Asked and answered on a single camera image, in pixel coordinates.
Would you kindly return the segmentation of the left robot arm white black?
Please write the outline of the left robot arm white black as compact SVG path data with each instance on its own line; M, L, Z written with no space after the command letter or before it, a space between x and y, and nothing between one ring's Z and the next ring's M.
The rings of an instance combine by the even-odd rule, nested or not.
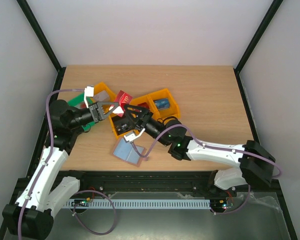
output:
M44 240L66 201L80 189L81 181L66 176L53 188L56 177L72 152L84 126L105 120L119 104L97 101L85 108L76 108L58 99L48 105L46 117L49 134L39 164L25 190L15 203L7 204L3 221L12 235L19 238Z

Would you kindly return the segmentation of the red VIP credit card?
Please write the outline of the red VIP credit card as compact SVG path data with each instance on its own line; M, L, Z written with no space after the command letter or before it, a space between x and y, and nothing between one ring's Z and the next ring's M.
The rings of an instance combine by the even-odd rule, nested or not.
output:
M119 117L123 117L125 113L124 105L129 104L132 99L133 97L130 94L120 90L113 101L115 103L119 103L119 107L117 107L112 113Z

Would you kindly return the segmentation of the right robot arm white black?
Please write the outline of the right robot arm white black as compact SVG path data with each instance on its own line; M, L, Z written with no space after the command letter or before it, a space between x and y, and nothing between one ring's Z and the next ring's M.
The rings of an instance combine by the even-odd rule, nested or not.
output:
M257 141L248 140L245 144L205 142L196 138L175 116L155 120L146 107L126 104L123 108L124 116L133 129L124 135L126 142L133 144L135 139L146 133L154 139L154 143L168 147L168 153L179 161L209 161L228 165L229 169L212 173L208 191L214 196L242 185L267 188L275 178L276 160Z

